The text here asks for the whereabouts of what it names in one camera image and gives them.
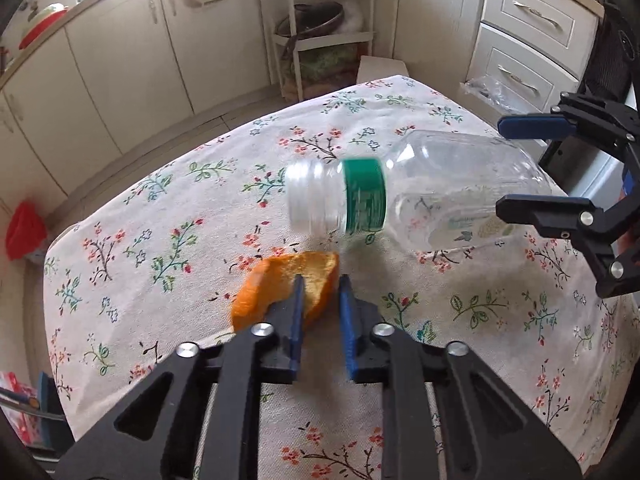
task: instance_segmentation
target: floral tablecloth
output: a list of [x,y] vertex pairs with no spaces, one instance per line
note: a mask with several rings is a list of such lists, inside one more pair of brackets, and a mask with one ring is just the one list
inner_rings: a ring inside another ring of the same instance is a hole
[[[375,155],[413,129],[497,135],[394,76],[236,128],[63,234],[47,254],[44,308],[75,437],[178,343],[229,337],[231,301],[260,258],[321,249],[339,251],[356,295],[416,339],[468,342],[584,469],[597,462],[638,357],[640,317],[630,298],[596,297],[570,243],[522,228],[489,246],[407,254],[384,232],[317,243],[290,232],[287,164]],[[300,380],[264,386],[260,478],[380,477],[380,389],[349,383],[339,341],[327,312],[305,336]]]

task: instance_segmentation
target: frying pan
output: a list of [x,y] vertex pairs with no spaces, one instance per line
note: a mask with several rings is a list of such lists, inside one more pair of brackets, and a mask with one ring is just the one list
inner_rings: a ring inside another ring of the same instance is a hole
[[331,34],[344,20],[344,9],[338,2],[321,2],[307,5],[296,4],[296,34],[291,35],[289,18],[276,27],[276,34],[289,38],[282,53],[282,59],[290,59],[298,40],[316,38]]

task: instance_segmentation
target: drawer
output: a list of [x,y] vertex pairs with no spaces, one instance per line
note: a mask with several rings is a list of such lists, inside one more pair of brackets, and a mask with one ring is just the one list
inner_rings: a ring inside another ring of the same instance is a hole
[[467,79],[483,75],[503,83],[541,112],[558,104],[560,92],[578,88],[578,80],[548,57],[484,23]]
[[485,0],[482,21],[549,56],[578,79],[598,18],[573,0]]

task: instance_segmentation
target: red bowl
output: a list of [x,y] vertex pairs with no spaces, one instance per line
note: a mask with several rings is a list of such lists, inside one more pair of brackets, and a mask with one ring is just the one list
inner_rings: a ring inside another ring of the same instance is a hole
[[18,49],[22,50],[24,48],[27,48],[27,46],[29,46],[29,44],[33,40],[35,40],[54,22],[62,18],[62,16],[64,16],[68,10],[69,9],[58,10],[57,12],[52,12],[49,16],[44,18],[40,23],[38,23],[35,27],[33,27],[24,38],[22,38],[22,41],[20,42]]

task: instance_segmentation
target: clear plastic bag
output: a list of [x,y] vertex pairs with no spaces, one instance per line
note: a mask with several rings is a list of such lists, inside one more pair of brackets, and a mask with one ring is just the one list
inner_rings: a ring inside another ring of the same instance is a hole
[[525,101],[507,85],[489,75],[470,79],[462,84],[462,89],[465,93],[475,95],[504,115],[540,112],[534,105]]

